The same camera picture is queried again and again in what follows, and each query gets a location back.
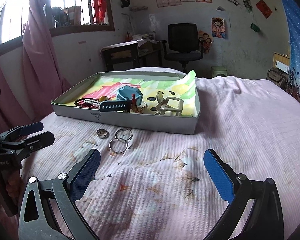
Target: blue polka dot fabric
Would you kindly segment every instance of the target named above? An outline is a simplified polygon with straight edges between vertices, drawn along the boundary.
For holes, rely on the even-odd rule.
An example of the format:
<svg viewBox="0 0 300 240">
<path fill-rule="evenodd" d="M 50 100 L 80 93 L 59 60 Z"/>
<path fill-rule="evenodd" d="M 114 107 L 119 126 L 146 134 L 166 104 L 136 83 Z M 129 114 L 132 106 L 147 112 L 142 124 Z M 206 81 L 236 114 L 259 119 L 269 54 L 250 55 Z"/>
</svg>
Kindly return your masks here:
<svg viewBox="0 0 300 240">
<path fill-rule="evenodd" d="M 287 92 L 300 103 L 300 8 L 294 0 L 282 0 L 286 12 L 291 45 Z"/>
</svg>

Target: chair seat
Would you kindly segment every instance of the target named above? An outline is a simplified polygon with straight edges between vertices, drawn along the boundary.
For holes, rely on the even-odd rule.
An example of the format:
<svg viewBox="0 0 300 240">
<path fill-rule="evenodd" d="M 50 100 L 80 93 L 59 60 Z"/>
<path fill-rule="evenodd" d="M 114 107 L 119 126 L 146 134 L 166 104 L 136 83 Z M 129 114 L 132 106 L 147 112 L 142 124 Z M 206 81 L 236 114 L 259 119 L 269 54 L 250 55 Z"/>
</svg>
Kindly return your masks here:
<svg viewBox="0 0 300 240">
<path fill-rule="evenodd" d="M 165 60 L 170 61 L 194 61 L 201 59 L 200 53 L 170 53 L 164 56 Z"/>
</svg>

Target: pink bedsheet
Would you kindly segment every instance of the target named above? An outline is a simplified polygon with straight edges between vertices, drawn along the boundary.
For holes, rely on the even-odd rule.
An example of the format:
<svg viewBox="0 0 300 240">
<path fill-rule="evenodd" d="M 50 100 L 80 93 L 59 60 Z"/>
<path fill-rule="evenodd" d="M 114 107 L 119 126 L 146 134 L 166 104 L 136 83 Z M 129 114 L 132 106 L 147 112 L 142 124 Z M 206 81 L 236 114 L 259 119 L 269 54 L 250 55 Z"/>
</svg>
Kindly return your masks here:
<svg viewBox="0 0 300 240">
<path fill-rule="evenodd" d="M 24 161 L 24 180 L 53 179 L 96 148 L 101 165 L 76 205 L 101 239 L 199 240 L 227 207 L 203 165 L 203 153 L 213 148 L 235 172 L 275 180 L 286 239 L 300 223 L 300 104 L 267 80 L 201 78 L 196 85 L 195 135 L 132 129 L 124 155 L 108 147 L 119 127 L 50 114 L 44 130 L 54 133 L 55 143 Z M 98 138 L 101 128 L 109 138 Z"/>
</svg>

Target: silver bracelet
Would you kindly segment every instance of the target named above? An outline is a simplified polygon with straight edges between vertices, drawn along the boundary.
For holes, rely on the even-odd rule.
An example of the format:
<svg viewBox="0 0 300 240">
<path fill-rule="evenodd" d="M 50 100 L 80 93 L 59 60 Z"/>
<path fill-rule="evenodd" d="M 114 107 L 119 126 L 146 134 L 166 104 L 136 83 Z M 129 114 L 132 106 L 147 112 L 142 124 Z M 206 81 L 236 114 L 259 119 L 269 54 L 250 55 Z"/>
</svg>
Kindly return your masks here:
<svg viewBox="0 0 300 240">
<path fill-rule="evenodd" d="M 125 143 L 125 144 L 126 144 L 126 148 L 125 148 L 122 152 L 116 152 L 115 150 L 113 150 L 113 149 L 111 148 L 111 143 L 112 143 L 113 141 L 114 141 L 114 139 L 112 139 L 112 140 L 109 142 L 109 148 L 110 148 L 110 150 L 113 151 L 114 153 L 117 153 L 117 154 L 123 154 L 123 153 L 126 151 L 126 149 L 128 148 L 128 143 L 127 143 L 127 141 L 120 141 L 120 140 L 117 139 L 117 141 Z"/>
<path fill-rule="evenodd" d="M 122 131 L 129 131 L 130 132 L 130 137 L 128 138 L 128 139 L 123 139 L 123 138 L 121 138 L 121 137 L 118 137 L 118 133 L 119 132 L 122 132 Z M 130 130 L 130 129 L 128 129 L 128 128 L 123 128 L 123 129 L 119 129 L 119 130 L 117 130 L 116 132 L 115 132 L 115 138 L 118 140 L 118 141 L 121 141 L 121 142 L 127 142 L 127 141 L 129 141 L 131 138 L 132 138 L 132 136 L 133 136 L 133 134 L 132 134 L 132 131 Z"/>
<path fill-rule="evenodd" d="M 100 139 L 104 139 L 109 136 L 109 132 L 106 129 L 98 129 L 97 135 Z"/>
</svg>

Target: green object hanging on wall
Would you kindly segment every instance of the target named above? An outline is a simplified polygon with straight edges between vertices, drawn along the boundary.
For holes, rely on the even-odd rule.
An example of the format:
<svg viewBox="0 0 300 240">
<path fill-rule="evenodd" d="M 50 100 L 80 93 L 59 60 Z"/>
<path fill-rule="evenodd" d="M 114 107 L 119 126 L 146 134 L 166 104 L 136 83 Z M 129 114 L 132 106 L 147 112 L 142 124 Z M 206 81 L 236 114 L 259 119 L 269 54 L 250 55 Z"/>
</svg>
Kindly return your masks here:
<svg viewBox="0 0 300 240">
<path fill-rule="evenodd" d="M 256 33 L 259 33 L 261 31 L 260 28 L 257 25 L 255 25 L 254 23 L 251 23 L 250 28 L 252 30 L 254 30 Z"/>
</svg>

